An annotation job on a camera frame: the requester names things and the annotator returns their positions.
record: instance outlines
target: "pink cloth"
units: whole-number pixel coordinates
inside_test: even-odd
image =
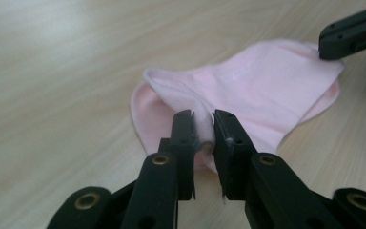
[[[339,94],[339,61],[319,59],[317,46],[292,40],[256,43],[218,65],[186,72],[149,69],[132,96],[132,119],[148,154],[170,137],[173,115],[190,109],[204,147],[194,167],[216,172],[212,113],[237,116],[258,152],[275,154],[297,124],[325,111]]]

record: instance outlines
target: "folded cloth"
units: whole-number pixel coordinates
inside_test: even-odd
[[[200,142],[194,167],[216,172],[212,112],[237,116],[258,152],[275,154],[296,125],[325,111],[339,95],[339,61],[319,59],[317,45],[263,41],[217,65],[185,72],[148,69],[132,95],[132,119],[148,154],[170,137],[173,115],[194,112]]]

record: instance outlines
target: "wood grain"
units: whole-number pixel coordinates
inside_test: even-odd
[[[217,63],[266,39],[317,42],[366,1],[0,0],[0,228],[45,228],[74,191],[136,179],[130,115],[146,68]],[[366,190],[366,51],[344,59],[342,93],[287,135],[279,154],[313,190]],[[249,228],[218,178],[195,174],[180,228]]]

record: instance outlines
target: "light wood surface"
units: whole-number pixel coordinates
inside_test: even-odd
[[[217,63],[266,39],[316,43],[326,25],[365,9],[359,0],[0,0],[0,228],[45,228],[76,190],[137,178],[145,154],[130,98],[145,69]],[[366,191],[366,51],[344,62],[335,105],[279,149],[326,197]],[[179,228],[249,228],[244,203],[224,204],[215,174],[196,172],[195,184]]]

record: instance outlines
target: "wooden table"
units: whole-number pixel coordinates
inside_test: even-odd
[[[45,228],[74,191],[116,191],[145,158],[130,99],[150,67],[183,71],[280,37],[317,42],[366,1],[0,0],[0,228]],[[341,95],[291,132],[282,156],[318,193],[366,191],[366,51],[344,59]],[[249,228],[243,202],[195,173],[179,228]]]

